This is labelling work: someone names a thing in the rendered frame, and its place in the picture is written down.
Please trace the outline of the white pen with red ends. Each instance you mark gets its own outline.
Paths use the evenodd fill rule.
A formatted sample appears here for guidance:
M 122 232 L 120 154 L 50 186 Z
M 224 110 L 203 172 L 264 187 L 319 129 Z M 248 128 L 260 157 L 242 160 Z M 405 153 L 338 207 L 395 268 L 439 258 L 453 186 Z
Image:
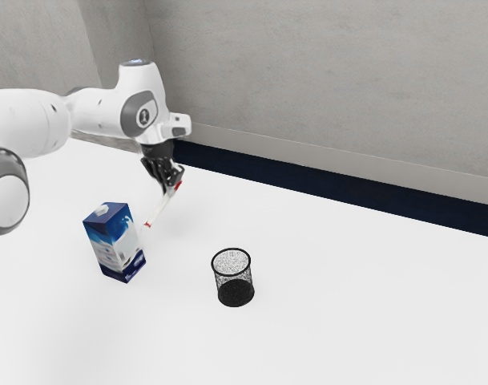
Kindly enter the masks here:
M 158 216 L 164 211 L 167 207 L 169 201 L 173 198 L 176 194 L 177 190 L 181 186 L 183 181 L 179 181 L 174 184 L 172 187 L 167 187 L 166 192 L 164 193 L 161 201 L 157 204 L 157 206 L 152 210 L 151 214 L 147 217 L 147 220 L 144 222 L 143 227 L 150 229 Z

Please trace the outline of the black mesh pen holder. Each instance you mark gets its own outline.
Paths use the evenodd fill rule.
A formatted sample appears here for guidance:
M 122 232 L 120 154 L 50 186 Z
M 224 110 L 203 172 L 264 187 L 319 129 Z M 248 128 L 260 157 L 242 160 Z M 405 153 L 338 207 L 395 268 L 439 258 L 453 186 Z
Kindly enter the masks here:
M 254 297 L 251 256 L 244 249 L 222 249 L 211 259 L 219 301 L 228 307 L 241 307 Z

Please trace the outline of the blue and white carton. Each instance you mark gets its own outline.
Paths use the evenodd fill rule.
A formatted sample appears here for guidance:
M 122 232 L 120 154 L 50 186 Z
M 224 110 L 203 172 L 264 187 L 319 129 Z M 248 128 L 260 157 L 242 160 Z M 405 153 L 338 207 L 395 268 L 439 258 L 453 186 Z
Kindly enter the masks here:
M 128 283 L 146 264 L 127 203 L 102 203 L 83 227 L 105 276 Z

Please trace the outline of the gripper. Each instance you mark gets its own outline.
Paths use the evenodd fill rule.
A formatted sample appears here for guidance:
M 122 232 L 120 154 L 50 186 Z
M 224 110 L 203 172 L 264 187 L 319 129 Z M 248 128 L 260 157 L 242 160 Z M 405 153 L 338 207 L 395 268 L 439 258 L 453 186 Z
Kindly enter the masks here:
M 165 140 L 159 144 L 141 144 L 141 150 L 144 156 L 140 160 L 142 165 L 159 183 L 163 192 L 167 191 L 167 187 L 176 187 L 181 183 L 184 167 L 172 159 L 173 140 Z

